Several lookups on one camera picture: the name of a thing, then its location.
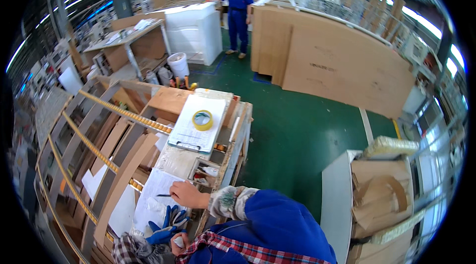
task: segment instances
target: green floor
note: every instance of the green floor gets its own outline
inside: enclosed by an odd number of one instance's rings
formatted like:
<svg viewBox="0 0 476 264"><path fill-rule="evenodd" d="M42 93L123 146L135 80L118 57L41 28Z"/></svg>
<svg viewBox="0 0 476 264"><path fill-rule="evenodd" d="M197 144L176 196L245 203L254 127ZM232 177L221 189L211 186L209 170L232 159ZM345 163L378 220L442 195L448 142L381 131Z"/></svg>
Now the green floor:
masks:
<svg viewBox="0 0 476 264"><path fill-rule="evenodd" d="M229 46L227 31L223 37L224 47ZM359 109L254 81L249 53L244 60L221 54L211 66L190 65L190 83L231 92L253 104L253 142L237 184L278 190L303 203L319 222L321 171L346 149L367 147ZM388 118L367 114L374 137L396 137Z"/></svg>

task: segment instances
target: roll of tape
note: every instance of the roll of tape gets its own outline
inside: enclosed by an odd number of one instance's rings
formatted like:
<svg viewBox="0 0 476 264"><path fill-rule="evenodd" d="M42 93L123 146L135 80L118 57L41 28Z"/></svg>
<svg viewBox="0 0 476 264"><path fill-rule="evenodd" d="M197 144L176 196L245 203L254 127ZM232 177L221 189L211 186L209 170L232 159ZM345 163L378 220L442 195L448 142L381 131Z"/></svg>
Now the roll of tape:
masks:
<svg viewBox="0 0 476 264"><path fill-rule="evenodd" d="M210 130L213 125L213 117L208 110L199 110L192 117L195 129L199 131Z"/></svg>

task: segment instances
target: blue tape line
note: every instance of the blue tape line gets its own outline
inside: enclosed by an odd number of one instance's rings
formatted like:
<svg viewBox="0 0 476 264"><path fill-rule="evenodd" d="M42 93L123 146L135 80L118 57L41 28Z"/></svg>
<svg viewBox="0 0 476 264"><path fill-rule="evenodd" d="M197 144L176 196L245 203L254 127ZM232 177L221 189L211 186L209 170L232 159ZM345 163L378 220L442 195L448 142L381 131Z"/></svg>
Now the blue tape line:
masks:
<svg viewBox="0 0 476 264"><path fill-rule="evenodd" d="M217 65L217 67L215 68L215 70L214 70L213 72L193 71L193 70L191 70L190 72L192 72L192 73L197 73L197 74L216 75L218 69L220 69L221 63L225 60L226 57L227 57L227 55L224 54L223 57L222 57L222 58L220 59L220 61L218 62L218 65Z"/></svg>
<svg viewBox="0 0 476 264"><path fill-rule="evenodd" d="M255 74L253 75L253 81L259 82L259 83L264 83L264 84L271 84L271 82L269 82L269 81L258 79L258 72L255 72Z"/></svg>

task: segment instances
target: blue rubber glove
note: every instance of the blue rubber glove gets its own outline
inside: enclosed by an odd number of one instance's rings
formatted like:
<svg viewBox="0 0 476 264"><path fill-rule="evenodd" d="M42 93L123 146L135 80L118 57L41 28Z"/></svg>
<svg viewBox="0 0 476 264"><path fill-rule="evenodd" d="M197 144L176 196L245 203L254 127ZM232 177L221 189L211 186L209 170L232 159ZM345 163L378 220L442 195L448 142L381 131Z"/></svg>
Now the blue rubber glove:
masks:
<svg viewBox="0 0 476 264"><path fill-rule="evenodd" d="M167 206L167 212L165 214L164 223L162 224L162 228L156 225L154 222L149 221L149 227L152 230L152 235L147 237L146 240L150 244L160 244L160 243L168 243L170 239L179 232L185 232L185 230L177 230L181 225L183 225L186 221L190 218L188 216L183 217L185 214L185 210L178 212L179 207L174 205L174 207L170 208Z"/></svg>

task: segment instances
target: person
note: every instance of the person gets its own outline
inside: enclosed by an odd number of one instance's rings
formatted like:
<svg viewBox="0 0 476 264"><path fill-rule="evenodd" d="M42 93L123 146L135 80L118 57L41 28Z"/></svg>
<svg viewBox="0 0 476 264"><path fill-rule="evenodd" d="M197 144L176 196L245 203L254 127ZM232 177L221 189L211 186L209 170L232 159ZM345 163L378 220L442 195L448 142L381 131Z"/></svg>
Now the person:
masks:
<svg viewBox="0 0 476 264"><path fill-rule="evenodd" d="M151 245L144 239L131 244L127 240L132 235L124 233L113 245L117 264L336 264L334 250L307 208L277 191L227 186L207 194L189 182L174 182L170 195L181 206L208 209L214 217L232 220L211 226L193 242L185 232L164 232L161 238L170 239L170 245Z"/></svg>
<svg viewBox="0 0 476 264"><path fill-rule="evenodd" d="M244 59L248 49L248 24L251 23L251 4L253 4L253 0L228 0L228 2L230 49L225 53L230 55L238 52L238 34L241 42L238 58Z"/></svg>

